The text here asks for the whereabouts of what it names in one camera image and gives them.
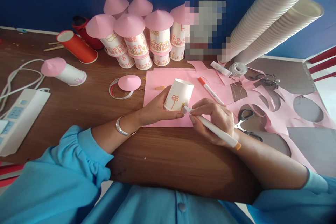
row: black scissors handle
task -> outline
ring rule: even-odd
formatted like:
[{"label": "black scissors handle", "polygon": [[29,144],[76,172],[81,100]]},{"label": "black scissors handle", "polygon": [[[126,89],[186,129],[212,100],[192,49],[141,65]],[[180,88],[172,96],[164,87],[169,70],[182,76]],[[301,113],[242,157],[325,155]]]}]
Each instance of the black scissors handle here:
[{"label": "black scissors handle", "polygon": [[238,121],[245,121],[249,118],[254,116],[254,111],[252,109],[244,109],[240,111],[239,116],[238,116]]},{"label": "black scissors handle", "polygon": [[261,136],[258,136],[257,134],[255,134],[255,133],[253,133],[253,132],[251,132],[251,131],[245,131],[244,133],[245,133],[246,135],[249,135],[250,137],[253,137],[253,138],[259,140],[260,142],[263,142],[263,141],[264,141],[263,138],[262,138]]}]

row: woman's left hand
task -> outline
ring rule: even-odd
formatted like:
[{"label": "woman's left hand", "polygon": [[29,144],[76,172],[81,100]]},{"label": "woman's left hand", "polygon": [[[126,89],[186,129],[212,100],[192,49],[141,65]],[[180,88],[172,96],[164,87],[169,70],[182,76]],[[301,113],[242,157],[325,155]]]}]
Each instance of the woman's left hand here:
[{"label": "woman's left hand", "polygon": [[171,86],[166,87],[158,96],[145,107],[137,111],[141,126],[156,123],[161,120],[173,120],[184,117],[180,111],[168,111],[163,107]]}]

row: tape roll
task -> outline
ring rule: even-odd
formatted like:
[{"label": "tape roll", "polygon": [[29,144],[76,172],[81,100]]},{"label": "tape roll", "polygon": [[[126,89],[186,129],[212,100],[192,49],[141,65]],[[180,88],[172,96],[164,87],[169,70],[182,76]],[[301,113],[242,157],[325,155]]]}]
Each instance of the tape roll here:
[{"label": "tape roll", "polygon": [[233,76],[240,77],[247,73],[247,67],[241,62],[235,62],[230,66],[229,71]]},{"label": "tape roll", "polygon": [[110,87],[108,88],[108,92],[109,92],[109,94],[110,94],[114,99],[117,99],[117,100],[125,100],[125,99],[127,99],[127,98],[130,98],[131,95],[133,94],[133,91],[130,91],[130,93],[129,93],[128,95],[124,96],[124,97],[116,97],[116,96],[113,95],[113,92],[112,92],[112,91],[113,91],[113,86],[114,86],[115,84],[118,83],[119,79],[120,79],[120,78],[114,80],[114,81],[111,83]]}]

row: power cord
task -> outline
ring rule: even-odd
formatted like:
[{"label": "power cord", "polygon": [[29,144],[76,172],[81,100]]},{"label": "power cord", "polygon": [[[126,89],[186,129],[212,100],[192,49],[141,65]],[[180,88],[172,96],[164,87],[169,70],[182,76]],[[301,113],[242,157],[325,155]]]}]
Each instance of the power cord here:
[{"label": "power cord", "polygon": [[[24,68],[26,65],[28,65],[29,63],[32,63],[34,61],[43,61],[44,62],[43,59],[38,59],[38,60],[34,59],[34,60],[31,60],[31,61],[28,61],[28,62],[24,63],[22,66],[20,66],[18,69],[16,69],[13,72],[11,72],[10,75],[8,76],[7,84],[4,87],[4,89],[2,90],[2,93],[1,93],[1,96],[0,96],[0,104],[1,104],[1,106],[0,106],[0,113],[1,113],[1,111],[3,111],[3,109],[4,109],[5,105],[6,105],[7,98],[10,95],[12,95],[12,94],[14,94],[16,92],[19,92],[19,91],[21,91],[21,90],[23,90],[25,88],[28,88],[28,87],[34,85],[35,83],[37,83],[37,85],[34,87],[34,89],[37,89],[40,86],[40,84],[42,83],[42,81],[44,80],[44,78],[46,77],[40,71],[37,71],[37,70],[34,70],[34,69],[29,69],[29,68]],[[36,73],[40,74],[40,77],[37,80],[35,80],[34,82],[32,82],[32,83],[30,83],[30,84],[28,84],[28,85],[26,85],[24,87],[20,87],[20,88],[14,90],[14,91],[12,91],[11,90],[12,89],[11,82],[15,78],[15,76],[17,75],[17,73],[19,71],[21,71],[21,70],[28,70],[28,71],[36,72]],[[50,89],[41,88],[41,89],[38,89],[38,90],[46,90],[47,92],[49,92]],[[1,115],[0,119],[4,118],[7,113],[8,113],[8,111],[6,111],[3,115]]]}]

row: white marker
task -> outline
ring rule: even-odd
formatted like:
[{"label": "white marker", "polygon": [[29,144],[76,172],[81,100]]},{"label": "white marker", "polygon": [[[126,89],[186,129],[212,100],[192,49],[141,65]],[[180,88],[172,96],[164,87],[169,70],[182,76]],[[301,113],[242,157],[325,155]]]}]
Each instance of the white marker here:
[{"label": "white marker", "polygon": [[219,65],[216,61],[213,61],[210,66],[212,66],[213,68],[215,68],[218,72],[220,72],[221,74],[225,75],[226,77],[229,77],[232,73],[227,70],[225,67]]},{"label": "white marker", "polygon": [[[186,111],[190,113],[191,108],[184,106],[183,107]],[[203,123],[205,127],[207,127],[209,130],[211,130],[213,133],[215,133],[220,139],[225,141],[228,145],[230,145],[232,148],[235,148],[236,150],[239,150],[241,148],[241,144],[238,143],[236,139],[234,139],[232,136],[227,134],[225,131],[218,128],[216,125],[214,125],[212,122],[210,122],[208,119],[204,118],[201,115],[196,115],[196,117]]]},{"label": "white marker", "polygon": [[205,83],[205,81],[199,77],[198,80],[205,87],[205,89],[211,94],[211,96],[218,102],[220,105],[224,105],[224,102],[212,91],[212,89]]}]

